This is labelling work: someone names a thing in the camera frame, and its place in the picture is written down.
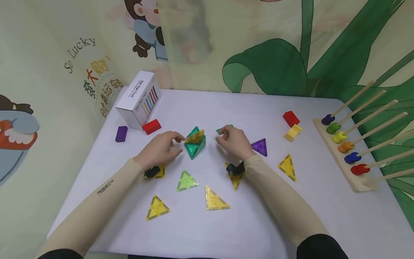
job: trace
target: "left hand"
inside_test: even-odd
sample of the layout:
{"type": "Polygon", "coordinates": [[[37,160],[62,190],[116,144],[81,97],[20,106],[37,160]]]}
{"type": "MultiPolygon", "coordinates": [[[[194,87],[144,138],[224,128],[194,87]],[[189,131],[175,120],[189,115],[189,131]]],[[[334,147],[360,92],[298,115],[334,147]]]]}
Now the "left hand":
{"type": "Polygon", "coordinates": [[[185,140],[185,137],[176,131],[158,134],[133,160],[140,164],[144,171],[156,165],[164,164],[174,159],[183,151],[182,148],[170,151],[170,147],[173,146],[173,140],[181,143],[181,141],[185,140]]]}

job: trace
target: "sleeve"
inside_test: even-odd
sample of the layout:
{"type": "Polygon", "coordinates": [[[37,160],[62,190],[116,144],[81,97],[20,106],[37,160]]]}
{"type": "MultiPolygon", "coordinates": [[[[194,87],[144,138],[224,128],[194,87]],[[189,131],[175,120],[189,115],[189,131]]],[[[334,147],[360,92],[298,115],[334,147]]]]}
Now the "sleeve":
{"type": "Polygon", "coordinates": [[[85,256],[121,201],[142,180],[144,173],[141,165],[129,159],[62,221],[38,254],[67,248],[85,256]]]}
{"type": "Polygon", "coordinates": [[[82,259],[83,257],[77,252],[70,249],[58,249],[45,253],[38,259],[82,259]]]}
{"type": "Polygon", "coordinates": [[[259,155],[244,162],[246,177],[262,194],[272,214],[296,245],[316,234],[329,234],[306,201],[259,155]]]}
{"type": "Polygon", "coordinates": [[[297,259],[348,259],[336,240],[328,235],[318,234],[306,238],[296,251],[297,259]]]}

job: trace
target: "box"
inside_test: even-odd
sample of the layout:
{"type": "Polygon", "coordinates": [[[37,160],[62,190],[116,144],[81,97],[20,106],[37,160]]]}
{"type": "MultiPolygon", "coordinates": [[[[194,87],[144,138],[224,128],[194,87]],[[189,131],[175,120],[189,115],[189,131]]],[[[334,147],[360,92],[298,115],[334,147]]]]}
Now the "box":
{"type": "Polygon", "coordinates": [[[154,73],[140,71],[115,108],[130,128],[143,130],[142,126],[149,121],[160,98],[154,73]]]}

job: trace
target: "white tabletop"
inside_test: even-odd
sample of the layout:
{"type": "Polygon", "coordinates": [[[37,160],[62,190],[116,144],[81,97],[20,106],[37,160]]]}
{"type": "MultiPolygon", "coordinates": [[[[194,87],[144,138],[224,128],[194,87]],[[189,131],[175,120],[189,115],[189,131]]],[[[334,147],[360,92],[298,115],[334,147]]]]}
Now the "white tabletop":
{"type": "MultiPolygon", "coordinates": [[[[232,188],[224,162],[236,164],[238,161],[226,157],[214,140],[217,128],[232,123],[243,129],[252,143],[266,138],[268,157],[263,157],[264,161],[310,204],[349,258],[412,258],[413,231],[386,182],[379,183],[378,191],[354,193],[312,123],[313,118],[336,110],[342,102],[307,97],[162,91],[163,97],[152,115],[162,129],[149,136],[143,131],[128,129],[126,142],[115,142],[118,126],[126,124],[115,109],[111,110],[49,234],[155,134],[173,130],[186,136],[198,126],[207,136],[204,150],[194,160],[184,151],[167,165],[165,178],[145,180],[131,191],[92,251],[171,258],[295,258],[296,248],[274,223],[248,181],[243,179],[237,191],[232,188]],[[292,143],[283,138],[289,126],[282,115],[289,110],[296,114],[303,128],[292,143]],[[288,154],[292,155],[296,183],[277,168],[288,154]],[[176,192],[183,169],[199,186],[176,192]],[[231,209],[207,211],[205,185],[231,209]],[[171,212],[146,221],[154,194],[171,212]]],[[[337,118],[349,112],[342,111],[337,118]]],[[[343,127],[352,124],[349,120],[343,127]]],[[[354,131],[349,139],[357,136],[359,132],[354,131]]],[[[362,141],[356,150],[365,148],[362,141]]],[[[368,154],[361,162],[373,161],[368,154]]],[[[374,168],[370,174],[380,176],[380,171],[374,168]]]]}

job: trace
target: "green pyramid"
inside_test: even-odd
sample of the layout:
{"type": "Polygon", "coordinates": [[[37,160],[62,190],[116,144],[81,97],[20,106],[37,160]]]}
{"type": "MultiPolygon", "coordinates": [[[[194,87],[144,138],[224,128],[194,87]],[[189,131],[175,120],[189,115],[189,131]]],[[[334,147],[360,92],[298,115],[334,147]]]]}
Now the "green pyramid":
{"type": "Polygon", "coordinates": [[[191,135],[193,135],[193,134],[195,134],[195,133],[197,133],[197,132],[199,132],[200,130],[198,129],[198,126],[196,126],[191,132],[190,132],[190,134],[188,134],[187,135],[187,138],[189,137],[189,136],[191,136],[191,135]]]}
{"type": "Polygon", "coordinates": [[[203,148],[205,146],[206,146],[206,135],[203,135],[203,139],[201,140],[201,142],[200,142],[200,144],[198,146],[198,149],[195,151],[194,157],[196,155],[198,155],[201,152],[201,150],[203,150],[203,148]]]}
{"type": "MultiPolygon", "coordinates": [[[[188,134],[187,138],[197,132],[199,132],[200,130],[198,129],[198,127],[196,126],[191,132],[190,134],[188,134]]],[[[200,141],[200,143],[197,144],[184,144],[185,148],[187,149],[188,154],[190,155],[191,160],[193,160],[195,158],[196,155],[198,155],[201,150],[205,147],[206,145],[206,135],[203,135],[203,139],[200,141]]]]}
{"type": "Polygon", "coordinates": [[[194,178],[187,171],[183,170],[183,173],[181,174],[181,178],[177,186],[177,191],[187,190],[197,185],[198,183],[194,180],[194,178]]]}

